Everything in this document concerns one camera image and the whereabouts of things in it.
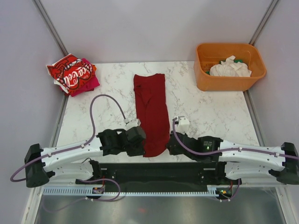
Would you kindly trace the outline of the dark red t shirt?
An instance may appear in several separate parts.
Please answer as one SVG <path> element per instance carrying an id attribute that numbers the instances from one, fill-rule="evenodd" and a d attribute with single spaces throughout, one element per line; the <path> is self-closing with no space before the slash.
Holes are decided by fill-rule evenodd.
<path id="1" fill-rule="evenodd" d="M 170 123 L 166 105 L 165 74 L 134 75 L 137 118 L 146 133 L 144 157 L 156 157 L 166 150 Z"/>

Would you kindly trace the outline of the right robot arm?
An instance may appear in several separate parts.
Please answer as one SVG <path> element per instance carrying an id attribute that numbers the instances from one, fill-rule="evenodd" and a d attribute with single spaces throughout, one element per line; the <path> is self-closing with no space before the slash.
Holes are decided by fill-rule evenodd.
<path id="1" fill-rule="evenodd" d="M 167 149 L 171 155 L 183 154 L 197 162 L 216 165 L 218 183 L 242 178 L 273 177 L 282 184 L 299 183 L 299 154 L 294 144 L 278 147 L 238 144 L 213 136 L 197 139 L 171 132 Z"/>

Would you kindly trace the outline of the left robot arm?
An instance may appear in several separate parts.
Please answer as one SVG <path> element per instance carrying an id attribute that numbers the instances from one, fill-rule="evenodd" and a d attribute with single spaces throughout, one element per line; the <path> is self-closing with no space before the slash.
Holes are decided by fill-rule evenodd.
<path id="1" fill-rule="evenodd" d="M 41 148 L 30 146 L 25 158 L 26 187 L 35 188 L 47 184 L 54 176 L 54 169 L 88 157 L 118 155 L 125 152 L 129 157 L 145 154 L 145 131 L 140 126 L 125 129 L 107 129 L 92 140 L 75 143 L 74 146 Z"/>

